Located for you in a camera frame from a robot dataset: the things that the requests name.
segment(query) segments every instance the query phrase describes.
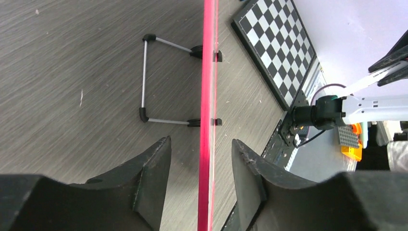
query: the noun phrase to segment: black clamp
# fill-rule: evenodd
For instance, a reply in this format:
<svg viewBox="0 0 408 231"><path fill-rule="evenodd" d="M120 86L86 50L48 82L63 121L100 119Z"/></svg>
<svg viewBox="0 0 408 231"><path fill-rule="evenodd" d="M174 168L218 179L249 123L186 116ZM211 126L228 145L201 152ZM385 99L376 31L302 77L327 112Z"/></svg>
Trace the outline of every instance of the black clamp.
<svg viewBox="0 0 408 231"><path fill-rule="evenodd" d="M200 127L201 126L201 119L190 119L187 120L189 123L188 127ZM222 126L222 119L211 119L211 125L213 126Z"/></svg>
<svg viewBox="0 0 408 231"><path fill-rule="evenodd" d="M380 69L386 68L393 64L397 65L398 62L404 60L408 61L408 31L398 40L398 42L391 48L391 50L380 60L369 67L369 72L373 73ZM393 82L397 82L402 79L408 78L408 66L395 71L388 76L382 78L377 82L377 86L381 87Z"/></svg>
<svg viewBox="0 0 408 231"><path fill-rule="evenodd" d="M203 46L198 45L198 46L191 48L190 56L199 58L199 59L203 59ZM222 52L221 51L214 52L213 62L215 62L216 58L217 58L217 62L219 63L222 62Z"/></svg>

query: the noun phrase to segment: white square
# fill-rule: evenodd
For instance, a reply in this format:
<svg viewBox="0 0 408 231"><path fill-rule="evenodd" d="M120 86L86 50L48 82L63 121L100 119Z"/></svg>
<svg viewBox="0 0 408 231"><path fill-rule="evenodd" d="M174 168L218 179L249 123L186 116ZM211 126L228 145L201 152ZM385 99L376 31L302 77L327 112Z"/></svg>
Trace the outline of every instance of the white square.
<svg viewBox="0 0 408 231"><path fill-rule="evenodd" d="M255 26L255 24L258 22L258 19L256 18L254 12L252 10L248 11L246 13L246 19L248 19L249 24L251 24L252 27Z"/></svg>
<svg viewBox="0 0 408 231"><path fill-rule="evenodd" d="M286 5L286 1L285 1L285 0L279 0L279 3L280 3L280 5L281 5L282 8Z"/></svg>
<svg viewBox="0 0 408 231"><path fill-rule="evenodd" d="M285 56L288 55L288 53L289 53L289 47L288 47L288 45L287 45L286 43L283 43L282 46L281 46L281 48L282 48L282 51L283 51L283 53L285 54Z"/></svg>
<svg viewBox="0 0 408 231"><path fill-rule="evenodd" d="M294 78L294 80L293 80L293 82L292 82L292 85L293 85L293 87L296 89L296 91L299 89L300 83L299 83L299 81L297 80L296 77Z"/></svg>
<svg viewBox="0 0 408 231"><path fill-rule="evenodd" d="M281 47L278 43L278 40L274 38L270 44L273 47L273 50L277 53Z"/></svg>
<svg viewBox="0 0 408 231"><path fill-rule="evenodd" d="M262 16L259 19L259 24L261 25L262 29L264 30L264 32L269 28L269 23L267 22L265 16Z"/></svg>
<svg viewBox="0 0 408 231"><path fill-rule="evenodd" d="M288 35L289 35L289 32L286 30L286 27L282 26L282 28L280 30L281 30L280 33L282 34L283 39L286 39L288 37Z"/></svg>
<svg viewBox="0 0 408 231"><path fill-rule="evenodd" d="M282 22L283 22L283 23L285 23L286 20L288 20L288 16L286 16L284 10L281 10L281 11L279 12L279 17L282 19Z"/></svg>
<svg viewBox="0 0 408 231"><path fill-rule="evenodd" d="M272 60L270 59L267 52L265 52L261 57L262 62L264 63L265 67L268 68L271 64Z"/></svg>
<svg viewBox="0 0 408 231"><path fill-rule="evenodd" d="M304 41L303 41L303 38L302 38L302 36L301 36L300 34L297 35L296 40L299 42L299 44L300 44L301 46L303 45Z"/></svg>
<svg viewBox="0 0 408 231"><path fill-rule="evenodd" d="M300 67L299 67L299 71L300 71L300 73L302 74L302 76L305 76L305 73L306 73L306 68L305 68L305 66L303 66L303 64L302 64L302 65L300 65Z"/></svg>
<svg viewBox="0 0 408 231"><path fill-rule="evenodd" d="M295 22L294 22L294 19L293 19L293 16L292 16L292 15L289 15L288 21L289 21L289 24L291 25L291 28L293 28L294 25L295 25Z"/></svg>
<svg viewBox="0 0 408 231"><path fill-rule="evenodd" d="M297 29L299 30L299 32L302 30L302 24L300 23L300 20L298 19L296 22L295 22L295 24L296 24L296 27L297 27Z"/></svg>
<svg viewBox="0 0 408 231"><path fill-rule="evenodd" d="M286 5L288 6L288 9L289 9L291 12L294 10L292 1L289 0L289 1L286 3Z"/></svg>
<svg viewBox="0 0 408 231"><path fill-rule="evenodd" d="M259 40L261 41L262 46L264 46L265 50L270 46L270 41L266 34L263 34Z"/></svg>
<svg viewBox="0 0 408 231"><path fill-rule="evenodd" d="M289 106L292 104L293 97L292 97L292 95L290 94L290 92L288 92L288 93L285 95L285 101L286 101L286 103L287 103Z"/></svg>
<svg viewBox="0 0 408 231"><path fill-rule="evenodd" d="M292 85L291 78L289 78L289 76L286 75L285 78L283 79L283 83L285 84L286 88L289 89Z"/></svg>
<svg viewBox="0 0 408 231"><path fill-rule="evenodd" d="M280 61L279 57L275 55L272 60L273 65L276 67L277 70L279 70L280 66L282 65L282 62Z"/></svg>
<svg viewBox="0 0 408 231"><path fill-rule="evenodd" d="M309 52L308 53L306 53L306 61L308 62L308 63L310 63L310 60L312 59L312 57L310 57L310 54L309 54Z"/></svg>
<svg viewBox="0 0 408 231"><path fill-rule="evenodd" d="M277 86L278 88L280 88L280 87L282 86L283 80L282 80L282 78L281 78L281 76L280 76L279 74L276 74L276 75L273 77L273 81L275 82L275 84L276 84L276 86Z"/></svg>
<svg viewBox="0 0 408 231"><path fill-rule="evenodd" d="M273 18L276 18L278 16L278 11L276 10L275 6L272 4L269 6L269 12L272 15Z"/></svg>
<svg viewBox="0 0 408 231"><path fill-rule="evenodd" d="M298 51L296 50L296 47L292 46L291 47L291 54L293 56L293 58L296 58Z"/></svg>
<svg viewBox="0 0 408 231"><path fill-rule="evenodd" d="M293 30L289 32L289 37L291 38L292 43L296 41L296 35L294 34Z"/></svg>
<svg viewBox="0 0 408 231"><path fill-rule="evenodd" d="M258 6L262 13L265 13L268 10L268 7L264 1L258 1Z"/></svg>
<svg viewBox="0 0 408 231"><path fill-rule="evenodd" d="M249 42L252 45L255 46L258 43L259 37L258 37L258 35L256 34L256 32L255 32L255 30L253 28L248 32L247 36L248 36Z"/></svg>
<svg viewBox="0 0 408 231"><path fill-rule="evenodd" d="M299 67L297 66L296 62L292 63L292 70L293 70L295 75L299 71Z"/></svg>
<svg viewBox="0 0 408 231"><path fill-rule="evenodd" d="M277 34L278 34L279 28L278 28L278 25L276 25L275 21L272 21L272 23L270 24L269 27L270 27L270 30L272 30L272 33L273 33L274 35L277 35Z"/></svg>
<svg viewBox="0 0 408 231"><path fill-rule="evenodd" d="M310 42L309 42L309 40L307 38L305 39L304 43L305 43L306 48L309 49Z"/></svg>
<svg viewBox="0 0 408 231"><path fill-rule="evenodd" d="M289 70L291 69L291 64L289 63L287 59L283 60L282 66L283 68L285 68L286 72L289 72Z"/></svg>
<svg viewBox="0 0 408 231"><path fill-rule="evenodd" d="M302 49L300 49L297 54L299 55L300 60L303 61L305 59L305 53L303 53Z"/></svg>

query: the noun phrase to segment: red acrylic sheet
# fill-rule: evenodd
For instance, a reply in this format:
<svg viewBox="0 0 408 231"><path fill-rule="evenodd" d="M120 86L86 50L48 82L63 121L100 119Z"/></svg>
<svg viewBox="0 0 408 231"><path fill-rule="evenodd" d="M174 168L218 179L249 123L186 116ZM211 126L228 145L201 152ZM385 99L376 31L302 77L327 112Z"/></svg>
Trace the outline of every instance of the red acrylic sheet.
<svg viewBox="0 0 408 231"><path fill-rule="evenodd" d="M214 204L214 154L218 51L218 0L204 0L203 70L201 87L198 231L211 231Z"/></svg>

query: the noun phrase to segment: metal rod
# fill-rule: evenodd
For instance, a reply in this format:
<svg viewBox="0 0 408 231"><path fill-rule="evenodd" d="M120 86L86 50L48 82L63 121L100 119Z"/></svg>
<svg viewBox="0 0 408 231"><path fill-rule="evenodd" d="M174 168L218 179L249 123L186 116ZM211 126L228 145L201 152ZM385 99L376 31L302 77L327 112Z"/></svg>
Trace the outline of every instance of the metal rod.
<svg viewBox="0 0 408 231"><path fill-rule="evenodd" d="M149 118L149 122L165 123L165 124L183 124L183 125L188 125L189 124L189 122L184 122L184 121L174 121L174 120L166 120L166 119L152 119L152 118Z"/></svg>
<svg viewBox="0 0 408 231"><path fill-rule="evenodd" d="M147 41L144 42L143 52L143 84L141 87L141 107L144 107L144 97L146 90L146 59L147 59Z"/></svg>
<svg viewBox="0 0 408 231"><path fill-rule="evenodd" d="M188 49L188 48L182 47L182 46L180 46L180 45L177 45L177 44L175 44L175 43L172 43L172 42L166 41L166 40L161 39L161 38L156 38L156 41L159 41L159 42L162 42L162 43L164 43L164 44L167 44L167 45L173 46L173 47L175 47L175 48L179 48L179 49L181 49L181 50L183 50L183 51L187 51L188 53L190 53L190 52L191 52L191 50L190 50L190 49Z"/></svg>

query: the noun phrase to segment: folding stand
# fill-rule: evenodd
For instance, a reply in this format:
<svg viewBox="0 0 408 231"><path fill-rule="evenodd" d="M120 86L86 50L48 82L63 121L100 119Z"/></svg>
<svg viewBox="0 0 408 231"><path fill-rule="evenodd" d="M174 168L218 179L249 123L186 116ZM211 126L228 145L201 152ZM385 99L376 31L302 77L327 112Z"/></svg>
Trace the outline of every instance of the folding stand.
<svg viewBox="0 0 408 231"><path fill-rule="evenodd" d="M182 51L186 51L190 54L192 57L196 57L199 59L203 58L203 46L198 45L195 46L191 49L182 47L180 45L177 45L175 43L166 41L164 39L158 38L155 34L146 34L143 36L143 42L144 42L144 52L143 52L143 84L142 84L142 92L141 92L141 107L139 108L139 115L140 119L146 123L146 122L156 122L156 123L166 123L166 124L180 124L180 125L187 125L188 127L199 127L201 124L201 119L189 119L187 121L176 121L176 120L166 120L166 119L153 119L149 118L146 115L146 107L145 107L145 90L146 90L146 60L147 60L147 45L151 41L158 41L167 45L170 45L172 47L178 48ZM218 51L217 53L214 53L214 59L215 56L217 56L217 61L222 62L222 53L221 51ZM222 120L221 119L214 119L214 124L216 126L222 126Z"/></svg>

